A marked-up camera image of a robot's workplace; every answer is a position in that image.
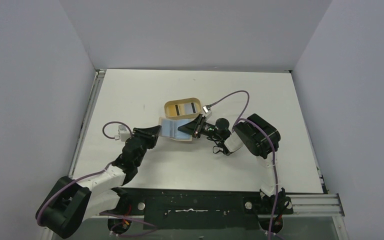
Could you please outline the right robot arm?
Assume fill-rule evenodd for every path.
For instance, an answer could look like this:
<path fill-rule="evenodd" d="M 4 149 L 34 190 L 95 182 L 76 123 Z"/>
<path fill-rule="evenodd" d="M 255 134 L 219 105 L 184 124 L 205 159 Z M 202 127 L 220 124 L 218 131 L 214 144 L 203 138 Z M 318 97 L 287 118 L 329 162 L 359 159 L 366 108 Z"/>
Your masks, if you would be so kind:
<path fill-rule="evenodd" d="M 229 156 L 246 147 L 252 155 L 262 158 L 265 179 L 259 190 L 265 196 L 261 199 L 261 207 L 266 213 L 275 213 L 281 207 L 281 200 L 277 196 L 281 187 L 275 170 L 276 152 L 281 140 L 279 131 L 255 113 L 248 118 L 241 118 L 232 130 L 229 127 L 230 123 L 226 118 L 218 118 L 211 124 L 203 114 L 199 114 L 192 121 L 178 126 L 177 130 L 194 139 L 205 136 L 214 143 L 214 154 Z"/>

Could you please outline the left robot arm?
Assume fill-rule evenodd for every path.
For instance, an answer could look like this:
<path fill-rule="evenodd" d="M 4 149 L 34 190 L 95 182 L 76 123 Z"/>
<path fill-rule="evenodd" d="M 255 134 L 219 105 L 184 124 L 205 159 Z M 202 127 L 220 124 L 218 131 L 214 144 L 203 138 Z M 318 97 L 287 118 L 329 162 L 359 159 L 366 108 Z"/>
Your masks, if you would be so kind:
<path fill-rule="evenodd" d="M 113 217 L 118 222 L 110 233 L 122 236 L 116 228 L 135 221 L 129 217 L 133 205 L 122 186 L 136 176 L 147 150 L 156 146 L 161 129 L 161 125 L 134 128 L 121 154 L 102 170 L 76 179 L 59 178 L 37 210 L 36 223 L 66 239 L 91 217 Z"/>

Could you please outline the yellow card with black stripe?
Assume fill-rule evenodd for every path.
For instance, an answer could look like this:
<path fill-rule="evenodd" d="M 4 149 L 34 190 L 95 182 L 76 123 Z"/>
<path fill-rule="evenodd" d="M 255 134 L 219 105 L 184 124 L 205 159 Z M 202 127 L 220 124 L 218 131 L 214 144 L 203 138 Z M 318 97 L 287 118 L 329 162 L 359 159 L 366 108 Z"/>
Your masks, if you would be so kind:
<path fill-rule="evenodd" d="M 172 117 L 177 117 L 182 115 L 181 108 L 178 104 L 170 105 L 168 110 L 169 110 L 170 116 Z"/>

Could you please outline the beige oval plastic tray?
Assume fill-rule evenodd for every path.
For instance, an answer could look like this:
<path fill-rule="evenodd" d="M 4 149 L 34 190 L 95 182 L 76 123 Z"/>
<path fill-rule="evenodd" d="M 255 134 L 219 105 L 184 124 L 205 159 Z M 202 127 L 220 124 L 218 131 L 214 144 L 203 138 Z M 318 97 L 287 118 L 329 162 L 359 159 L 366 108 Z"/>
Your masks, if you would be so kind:
<path fill-rule="evenodd" d="M 183 98 L 165 103 L 164 113 L 167 119 L 194 119 L 202 112 L 201 101 L 198 98 Z"/>

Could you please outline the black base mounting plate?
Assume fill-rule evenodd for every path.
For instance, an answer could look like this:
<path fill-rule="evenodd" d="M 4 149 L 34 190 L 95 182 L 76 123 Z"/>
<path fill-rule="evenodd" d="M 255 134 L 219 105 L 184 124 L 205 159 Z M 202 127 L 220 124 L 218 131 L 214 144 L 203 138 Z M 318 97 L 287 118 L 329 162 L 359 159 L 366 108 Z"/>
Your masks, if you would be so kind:
<path fill-rule="evenodd" d="M 133 210 L 128 215 L 143 217 L 144 229 L 217 230 L 273 228 L 285 215 L 293 214 L 292 200 L 281 190 L 274 196 L 258 191 L 206 191 L 124 188 Z"/>

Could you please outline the aluminium frame rail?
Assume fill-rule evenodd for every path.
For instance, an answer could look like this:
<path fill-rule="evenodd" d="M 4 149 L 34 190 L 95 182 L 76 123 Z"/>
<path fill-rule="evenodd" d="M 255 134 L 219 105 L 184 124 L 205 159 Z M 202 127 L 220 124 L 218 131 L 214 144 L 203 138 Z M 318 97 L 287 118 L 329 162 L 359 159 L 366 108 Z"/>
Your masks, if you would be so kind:
<path fill-rule="evenodd" d="M 341 240 L 348 235 L 338 194 L 295 194 L 281 190 L 278 196 L 250 191 L 207 191 L 145 188 L 111 188 L 92 197 L 85 188 L 52 191 L 37 211 L 39 223 L 62 238 L 72 236 L 85 220 L 113 217 L 109 230 L 121 233 L 122 224 L 134 217 L 151 229 L 262 228 L 278 234 L 286 218 L 331 218 Z"/>

